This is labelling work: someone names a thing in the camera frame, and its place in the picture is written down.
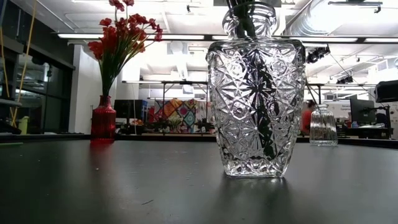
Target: red vase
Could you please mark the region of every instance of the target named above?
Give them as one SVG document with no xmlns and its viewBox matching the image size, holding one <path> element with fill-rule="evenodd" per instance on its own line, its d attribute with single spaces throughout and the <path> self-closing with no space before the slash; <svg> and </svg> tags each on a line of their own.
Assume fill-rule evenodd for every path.
<svg viewBox="0 0 398 224">
<path fill-rule="evenodd" d="M 112 109 L 111 97 L 101 96 L 99 105 L 93 110 L 91 119 L 91 143 L 109 144 L 114 142 L 116 110 Z"/>
</svg>

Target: fluorescent light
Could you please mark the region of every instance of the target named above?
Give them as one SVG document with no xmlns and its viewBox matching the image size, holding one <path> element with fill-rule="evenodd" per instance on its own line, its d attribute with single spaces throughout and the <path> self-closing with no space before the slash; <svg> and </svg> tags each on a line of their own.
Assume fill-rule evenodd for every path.
<svg viewBox="0 0 398 224">
<path fill-rule="evenodd" d="M 389 43 L 389 42 L 393 42 L 393 43 L 397 43 L 398 42 L 398 38 L 373 38 L 373 37 L 367 37 L 365 40 L 365 43 L 368 42 L 377 42 L 377 43 Z"/>
<path fill-rule="evenodd" d="M 356 42 L 358 38 L 351 37 L 291 37 L 303 42 Z"/>
<path fill-rule="evenodd" d="M 339 96 L 339 97 L 337 97 L 336 99 L 344 99 L 344 98 L 347 98 L 347 97 L 350 97 L 350 96 L 355 96 L 355 95 L 362 95 L 362 94 L 365 94 L 365 93 L 367 93 L 367 92 L 361 92 L 361 93 L 353 93 L 353 94 L 350 94 L 350 95 L 346 95 L 346 96 Z"/>
<path fill-rule="evenodd" d="M 109 4 L 108 1 L 102 1 L 102 0 L 72 0 L 74 3 L 106 3 Z"/>
<path fill-rule="evenodd" d="M 154 39 L 155 35 L 148 35 L 148 39 Z M 174 34 L 163 34 L 162 40 L 203 40 L 204 35 L 174 35 Z"/>
<path fill-rule="evenodd" d="M 147 98 L 148 100 L 163 100 L 163 97 L 161 96 L 161 97 L 148 97 Z M 164 98 L 165 100 L 172 100 L 172 99 L 176 99 L 176 100 L 204 100 L 204 101 L 206 101 L 206 98 L 189 98 L 189 97 L 186 97 L 186 98 L 181 98 L 181 97 L 165 97 Z"/>
<path fill-rule="evenodd" d="M 99 39 L 103 34 L 58 34 L 61 39 Z"/>
<path fill-rule="evenodd" d="M 328 44 L 303 43 L 304 47 L 327 47 Z"/>
<path fill-rule="evenodd" d="M 211 37 L 213 40 L 228 40 L 227 35 L 214 35 Z"/>
<path fill-rule="evenodd" d="M 340 101 L 340 102 L 349 102 L 349 100 L 336 100 L 336 99 L 334 99 L 334 100 L 322 100 L 322 103 L 324 103 L 324 102 L 337 102 L 337 101 Z"/>
<path fill-rule="evenodd" d="M 368 87 L 375 87 L 376 84 L 324 84 L 323 86 L 335 86 L 335 87 L 344 87 L 344 86 L 368 86 Z"/>
<path fill-rule="evenodd" d="M 330 1 L 328 2 L 328 5 L 331 6 L 357 6 L 357 7 L 361 7 L 361 6 L 380 6 L 382 5 L 383 2 L 341 2 L 341 1 Z"/>
<path fill-rule="evenodd" d="M 99 39 L 103 37 L 103 34 L 58 34 L 62 39 Z M 155 35 L 148 35 L 148 39 L 154 39 Z M 168 35 L 163 34 L 163 40 L 203 40 L 204 35 Z"/>
<path fill-rule="evenodd" d="M 123 81 L 123 83 L 161 84 L 161 81 Z"/>
<path fill-rule="evenodd" d="M 188 47 L 189 51 L 200 51 L 200 52 L 207 52 L 208 49 L 206 47 Z"/>
</svg>

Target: glass vase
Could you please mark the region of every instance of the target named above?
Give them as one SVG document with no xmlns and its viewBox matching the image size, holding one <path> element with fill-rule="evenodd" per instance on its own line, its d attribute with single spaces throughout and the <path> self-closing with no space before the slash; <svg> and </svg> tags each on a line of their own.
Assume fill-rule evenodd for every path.
<svg viewBox="0 0 398 224">
<path fill-rule="evenodd" d="M 311 114 L 310 143 L 317 146 L 335 146 L 338 143 L 336 121 L 328 105 L 318 105 Z"/>
<path fill-rule="evenodd" d="M 227 175 L 282 177 L 300 128 L 305 86 L 301 41 L 271 38 L 275 9 L 251 2 L 223 20 L 228 41 L 208 51 L 217 143 Z"/>
<path fill-rule="evenodd" d="M 100 97 L 91 119 L 91 143 L 109 144 L 114 142 L 116 111 L 112 109 L 110 96 Z"/>
</svg>

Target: patterned tapestry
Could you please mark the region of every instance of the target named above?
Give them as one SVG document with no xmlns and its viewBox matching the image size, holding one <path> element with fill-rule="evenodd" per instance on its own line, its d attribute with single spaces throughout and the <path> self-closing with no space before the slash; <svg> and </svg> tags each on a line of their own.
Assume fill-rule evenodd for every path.
<svg viewBox="0 0 398 224">
<path fill-rule="evenodd" d="M 163 101 L 155 101 L 154 120 L 158 121 L 163 117 L 176 123 L 176 130 L 178 133 L 193 133 L 194 125 L 196 122 L 196 101 L 195 100 L 167 100 L 164 102 L 163 114 Z"/>
</svg>

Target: white pillar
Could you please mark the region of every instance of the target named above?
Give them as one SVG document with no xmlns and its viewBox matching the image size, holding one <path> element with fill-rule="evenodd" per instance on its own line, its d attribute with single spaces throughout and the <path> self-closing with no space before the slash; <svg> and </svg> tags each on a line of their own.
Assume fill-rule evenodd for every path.
<svg viewBox="0 0 398 224">
<path fill-rule="evenodd" d="M 98 106 L 102 95 L 100 66 L 80 45 L 75 46 L 73 65 L 76 70 L 72 75 L 69 132 L 90 134 L 92 108 Z M 111 96 L 114 96 L 115 89 L 116 84 L 109 91 Z"/>
<path fill-rule="evenodd" d="M 139 84 L 123 83 L 122 81 L 139 81 L 139 65 L 139 59 L 133 58 L 123 67 L 121 74 L 117 78 L 117 100 L 138 100 Z"/>
</svg>

